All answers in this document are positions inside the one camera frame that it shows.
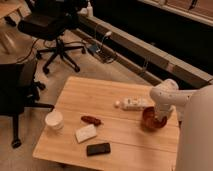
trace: wooden table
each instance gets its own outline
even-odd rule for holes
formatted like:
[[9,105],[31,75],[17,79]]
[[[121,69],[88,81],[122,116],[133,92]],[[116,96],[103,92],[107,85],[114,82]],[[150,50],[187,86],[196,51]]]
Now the wooden table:
[[[10,15],[11,13],[17,11],[19,16],[22,17],[21,12],[20,12],[20,4],[7,4],[7,3],[0,3],[0,19],[3,19],[4,17]],[[0,30],[0,43],[2,44],[2,46],[4,47],[5,51],[7,53],[10,53],[11,51],[11,47],[8,47],[8,38],[5,35],[5,33],[3,33]]]
[[[64,116],[64,127],[58,132],[45,127],[33,156],[107,171],[171,171],[179,134],[176,113],[164,128],[149,132],[141,127],[140,111],[123,111],[113,106],[125,97],[144,97],[152,105],[150,88],[70,77],[56,104]],[[101,119],[103,124],[97,127],[96,138],[78,144],[75,131],[86,125],[80,119],[85,114]],[[88,144],[102,142],[110,142],[110,154],[86,156]]]

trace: white paper cup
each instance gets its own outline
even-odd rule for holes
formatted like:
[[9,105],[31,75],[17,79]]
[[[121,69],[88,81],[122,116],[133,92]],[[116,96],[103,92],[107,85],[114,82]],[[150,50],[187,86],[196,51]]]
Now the white paper cup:
[[53,130],[59,130],[63,127],[63,115],[61,114],[61,112],[53,110],[52,112],[47,114],[45,123]]

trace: black office chair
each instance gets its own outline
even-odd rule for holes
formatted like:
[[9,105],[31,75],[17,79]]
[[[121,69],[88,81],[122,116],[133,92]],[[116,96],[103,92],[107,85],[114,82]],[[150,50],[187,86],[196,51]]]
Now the black office chair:
[[87,0],[35,0],[34,4],[30,0],[26,2],[32,13],[19,22],[18,29],[33,37],[56,42],[56,47],[37,51],[38,59],[41,59],[41,53],[53,52],[43,66],[43,72],[49,73],[48,66],[57,55],[63,60],[68,60],[75,72],[79,72],[80,67],[66,51],[81,49],[82,53],[86,53],[85,47],[83,45],[67,47],[59,36],[63,35],[66,29],[78,28],[77,11],[87,6]]
[[35,59],[23,64],[0,64],[0,115],[13,119],[13,148],[21,145],[19,114],[24,112],[25,107],[54,108],[50,104],[36,103],[39,100],[38,88],[45,88],[44,84],[34,81],[36,65]]

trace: floor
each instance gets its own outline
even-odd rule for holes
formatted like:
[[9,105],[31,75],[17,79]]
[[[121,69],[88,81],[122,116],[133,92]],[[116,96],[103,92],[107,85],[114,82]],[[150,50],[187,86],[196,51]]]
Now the floor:
[[[25,6],[21,9],[23,15],[28,13]],[[11,17],[19,21],[17,14],[12,14]],[[8,45],[11,46],[12,53],[6,54],[0,46],[0,63],[16,62],[18,58],[28,54],[34,38],[20,33],[16,27],[11,27],[5,24],[4,20],[0,21],[0,29],[3,30],[9,39]],[[65,42],[81,40],[71,31],[66,31],[62,37]],[[47,45],[53,45],[52,42],[47,42]],[[33,53],[30,57],[35,56],[36,49],[43,48],[43,41],[39,40]],[[39,80],[46,85],[46,89],[40,92],[40,102],[55,104],[57,98],[69,76],[87,77],[102,80],[111,80],[127,83],[137,83],[150,85],[141,77],[135,75],[127,68],[123,67],[116,61],[111,64],[102,64],[94,57],[87,54],[82,54],[80,50],[69,53],[70,56],[80,66],[81,71],[75,73],[68,65],[57,59],[49,67],[50,74],[45,75],[42,72],[42,66],[49,55],[43,55],[43,59],[39,60],[36,72],[36,80]],[[49,111],[47,109],[26,108],[25,112],[20,115],[20,139],[22,146],[17,149],[12,149],[10,146],[12,140],[12,125],[11,118],[0,116],[0,170],[4,171],[60,171],[60,170],[89,170],[75,166],[67,166],[62,168],[58,163],[39,160],[32,157],[33,149],[38,141],[38,138],[45,126],[44,118]]]

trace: chair wheel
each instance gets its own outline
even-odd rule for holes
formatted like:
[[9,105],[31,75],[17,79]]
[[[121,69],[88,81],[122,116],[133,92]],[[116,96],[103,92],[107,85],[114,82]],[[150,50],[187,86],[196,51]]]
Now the chair wheel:
[[82,54],[86,54],[85,48],[83,48],[83,49],[81,50],[81,53],[82,53]]
[[75,70],[75,72],[79,72],[79,71],[80,71],[80,68],[79,68],[78,66],[76,66],[76,67],[74,68],[74,70]]
[[7,16],[7,17],[4,17],[4,19],[5,19],[6,23],[11,25],[12,27],[16,26],[16,22],[13,21],[13,19],[11,17]]
[[20,139],[13,140],[12,143],[11,143],[11,146],[13,148],[18,148],[20,145],[21,145],[21,140]]
[[38,88],[39,88],[40,90],[44,90],[44,89],[46,88],[46,86],[45,86],[45,84],[43,84],[43,83],[39,83],[39,84],[38,84]]
[[42,56],[41,56],[41,54],[39,52],[36,53],[36,58],[37,59],[42,59]]
[[43,68],[43,72],[44,72],[45,74],[49,74],[50,70],[49,70],[48,68]]

